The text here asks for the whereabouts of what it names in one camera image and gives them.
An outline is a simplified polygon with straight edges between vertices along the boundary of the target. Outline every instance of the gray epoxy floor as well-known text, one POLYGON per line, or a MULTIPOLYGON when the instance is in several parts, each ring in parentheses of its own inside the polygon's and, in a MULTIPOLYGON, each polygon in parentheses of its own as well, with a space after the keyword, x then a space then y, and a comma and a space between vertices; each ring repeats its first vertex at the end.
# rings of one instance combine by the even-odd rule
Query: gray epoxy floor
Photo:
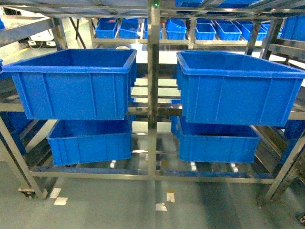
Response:
MULTIPOLYGON (((91 48, 88 24, 82 22, 80 32, 91 48)), ((64 26, 69 47, 78 48, 69 21, 64 20, 64 26)), ((15 43, 1 48, 0 56, 8 64, 55 51, 23 50, 15 43)), ((175 63, 175 52, 167 53, 161 62, 175 63)), ((138 62, 145 58, 145 52, 139 52, 138 62)), ((295 215, 305 211, 304 186, 297 182, 280 201, 264 208, 255 201, 264 186, 253 184, 60 178, 55 187, 62 188, 59 197, 69 198, 65 206, 54 205, 55 199, 25 198, 18 187, 6 162, 0 162, 2 229, 301 229, 295 215), (168 189, 175 190, 175 203, 166 203, 168 189), (156 212, 159 202, 166 203, 168 211, 156 212)))

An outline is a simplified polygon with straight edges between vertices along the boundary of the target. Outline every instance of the floor marking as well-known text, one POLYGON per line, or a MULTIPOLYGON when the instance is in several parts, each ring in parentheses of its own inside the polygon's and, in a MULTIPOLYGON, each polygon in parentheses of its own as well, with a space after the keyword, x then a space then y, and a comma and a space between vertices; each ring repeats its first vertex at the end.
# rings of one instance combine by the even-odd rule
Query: floor marking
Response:
POLYGON ((53 190, 50 194, 50 198, 51 199, 56 199, 60 192, 61 192, 61 188, 58 188, 58 187, 53 188, 53 190))
POLYGON ((64 205, 66 205, 67 201, 68 201, 68 198, 66 198, 66 197, 58 197, 56 199, 56 201, 54 202, 54 205, 64 206, 64 205))
POLYGON ((157 203, 156 204, 156 211, 167 211, 166 204, 157 203))
POLYGON ((16 52, 14 52, 13 54, 11 54, 11 55, 7 55, 7 56, 5 56, 5 57, 3 57, 2 58, 2 60, 8 60, 9 58, 11 58, 11 57, 13 57, 13 56, 17 56, 17 55, 19 55, 20 53, 22 53, 22 52, 24 52, 24 51, 27 51, 29 48, 24 48, 24 49, 21 49, 21 50, 19 50, 19 51, 16 51, 16 52))
POLYGON ((175 202, 175 190, 167 190, 166 192, 166 201, 170 203, 175 202))

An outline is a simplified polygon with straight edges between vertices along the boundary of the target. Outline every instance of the rack wheel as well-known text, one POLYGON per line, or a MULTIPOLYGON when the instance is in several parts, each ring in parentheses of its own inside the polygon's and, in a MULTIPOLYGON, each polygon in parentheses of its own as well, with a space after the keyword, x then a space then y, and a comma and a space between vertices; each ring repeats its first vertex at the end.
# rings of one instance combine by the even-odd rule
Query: rack wheel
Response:
POLYGON ((26 192, 26 191, 22 191, 21 193, 23 193, 25 195, 25 197, 30 198, 30 199, 36 199, 37 195, 35 192, 26 192))

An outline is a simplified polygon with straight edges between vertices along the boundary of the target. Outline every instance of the stainless steel rack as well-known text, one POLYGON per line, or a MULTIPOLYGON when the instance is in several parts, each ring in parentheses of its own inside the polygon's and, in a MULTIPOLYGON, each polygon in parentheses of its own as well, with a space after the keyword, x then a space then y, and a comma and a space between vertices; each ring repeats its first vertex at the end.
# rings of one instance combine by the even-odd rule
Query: stainless steel rack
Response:
MULTIPOLYGON (((14 167, 13 171, 19 176, 21 182, 20 191, 31 197, 45 198, 48 194, 44 185, 46 177, 78 177, 260 183, 269 184, 270 187, 268 187, 267 192, 262 191, 258 199, 259 204, 265 204, 269 200, 275 200, 280 197, 292 180, 304 171, 302 160, 304 159, 305 134, 299 139, 285 164, 280 166, 278 160, 285 149, 285 139, 281 138, 280 134, 271 127, 256 127, 263 137, 263 141, 256 152, 256 161, 252 165, 240 164, 239 172, 234 173, 226 163, 196 163, 196 170, 191 170, 189 163, 182 162, 176 157, 177 140, 175 137, 157 133, 158 122, 169 122, 169 116, 181 116, 183 108, 181 104, 158 103, 158 98, 164 98, 164 96, 158 96, 159 79, 171 77, 171 75, 175 74, 176 68, 173 64, 159 64, 159 46, 165 42, 163 41, 164 39, 160 40, 159 38, 161 18, 189 18, 191 20, 191 34, 194 34, 197 18, 253 21, 254 29, 250 41, 247 42, 245 52, 248 55, 253 52, 261 22, 272 21, 268 35, 263 43, 262 57, 267 59, 271 53, 279 53, 286 58, 297 58, 299 61, 303 59, 304 52, 293 47, 295 43, 292 44, 292 41, 277 39, 276 37, 283 18, 305 13, 305 10, 293 9, 294 7, 304 6, 305 1, 263 0, 246 9, 217 8, 222 2, 223 0, 205 0, 199 8, 176 8, 173 7, 173 1, 160 2, 158 0, 149 0, 147 6, 105 6, 94 3, 89 6, 39 3, 17 4, 10 3, 9 0, 1 1, 0 5, 3 7, 26 9, 54 17, 54 19, 46 20, 50 20, 50 23, 53 22, 50 26, 55 27, 53 33, 55 34, 54 38, 58 50, 67 48, 67 43, 61 21, 56 17, 78 16, 88 17, 89 20, 92 17, 148 17, 150 25, 147 40, 121 41, 114 39, 101 41, 94 37, 92 25, 90 24, 91 37, 94 43, 143 42, 148 45, 148 64, 138 64, 138 73, 147 76, 148 102, 130 103, 129 107, 129 113, 137 116, 136 121, 148 121, 148 133, 133 135, 132 158, 118 161, 116 168, 110 168, 110 162, 73 165, 71 167, 53 167, 50 149, 43 147, 42 150, 39 146, 43 144, 44 137, 54 125, 54 120, 49 120, 43 125, 35 137, 27 144, 26 149, 29 153, 26 156, 22 156, 5 123, 0 118, 0 133, 5 140, 1 142, 0 146, 7 158, 11 158, 10 165, 14 167)), ((195 45, 197 45, 193 38, 191 37, 190 40, 185 41, 185 44, 190 48, 196 48, 195 45)), ((305 106, 302 103, 304 103, 302 99, 296 101, 289 119, 305 120, 305 106)), ((23 111, 16 92, 11 92, 9 95, 2 97, 0 111, 23 111)), ((33 126, 35 125, 32 124, 27 129, 30 130, 33 126)))

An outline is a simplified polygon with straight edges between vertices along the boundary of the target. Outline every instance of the blue plastic bin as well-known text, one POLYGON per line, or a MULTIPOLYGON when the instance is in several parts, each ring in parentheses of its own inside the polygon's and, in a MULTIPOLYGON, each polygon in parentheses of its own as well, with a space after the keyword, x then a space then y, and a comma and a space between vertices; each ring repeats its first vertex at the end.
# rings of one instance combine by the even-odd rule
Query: blue plastic bin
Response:
POLYGON ((259 135, 249 126, 187 123, 178 117, 182 161, 253 163, 259 135))
MULTIPOLYGON (((160 25, 160 39, 162 39, 162 25, 160 25)), ((144 25, 144 38, 148 39, 148 26, 147 24, 144 25)))
POLYGON ((216 31, 221 40, 238 41, 242 32, 234 24, 216 24, 216 31))
POLYGON ((123 19, 121 27, 119 28, 120 38, 137 39, 139 24, 138 19, 123 19))
POLYGON ((305 15, 287 18, 283 28, 282 38, 305 41, 304 24, 305 15))
POLYGON ((130 120, 60 120, 47 137, 55 166, 128 159, 130 120))
POLYGON ((198 18, 197 19, 197 24, 212 24, 212 25, 214 25, 214 22, 212 20, 198 18))
MULTIPOLYGON (((269 23, 264 23, 264 24, 262 24, 262 27, 268 32, 270 24, 269 23)), ((281 27, 280 31, 278 32, 277 37, 281 37, 282 33, 283 33, 283 28, 281 27)))
POLYGON ((185 40, 186 26, 182 20, 169 19, 166 23, 167 39, 185 40))
POLYGON ((284 126, 305 72, 248 55, 177 53, 189 123, 284 126))
POLYGON ((4 23, 3 21, 1 21, 1 17, 0 17, 0 30, 5 29, 4 23))
POLYGON ((247 6, 258 2, 260 0, 226 0, 222 4, 220 4, 218 7, 219 8, 246 8, 247 6))
POLYGON ((95 30, 97 38, 115 38, 116 31, 116 22, 100 22, 95 30))
POLYGON ((203 0, 176 0, 176 7, 198 7, 203 0))
MULTIPOLYGON (((243 33, 243 37, 248 41, 250 40, 251 31, 253 29, 253 25, 243 24, 241 27, 241 31, 243 33)), ((267 31, 261 26, 257 38, 257 41, 262 41, 264 37, 267 35, 267 31)))
POLYGON ((216 31, 211 24, 197 24, 196 39, 197 40, 214 40, 216 31))
MULTIPOLYGON (((180 99, 172 99, 171 100, 171 103, 172 104, 179 104, 180 103, 180 99)), ((176 124, 177 124, 177 121, 178 121, 178 117, 177 116, 171 116, 170 117, 170 120, 172 122, 172 125, 171 125, 171 132, 176 135, 177 134, 177 127, 176 127, 176 124)))
POLYGON ((297 141, 301 137, 305 130, 304 120, 288 120, 285 127, 284 136, 288 139, 288 145, 286 150, 283 152, 279 164, 284 164, 293 148, 295 147, 297 141))
POLYGON ((100 23, 105 23, 105 22, 118 22, 117 18, 100 18, 97 22, 97 25, 100 23))
POLYGON ((233 24, 231 21, 225 21, 225 20, 217 20, 215 21, 215 24, 233 24))
POLYGON ((239 28, 239 30, 242 29, 243 25, 253 25, 253 23, 251 21, 233 21, 233 24, 237 26, 237 28, 239 28))
POLYGON ((136 50, 70 49, 3 66, 28 119, 122 120, 136 50))

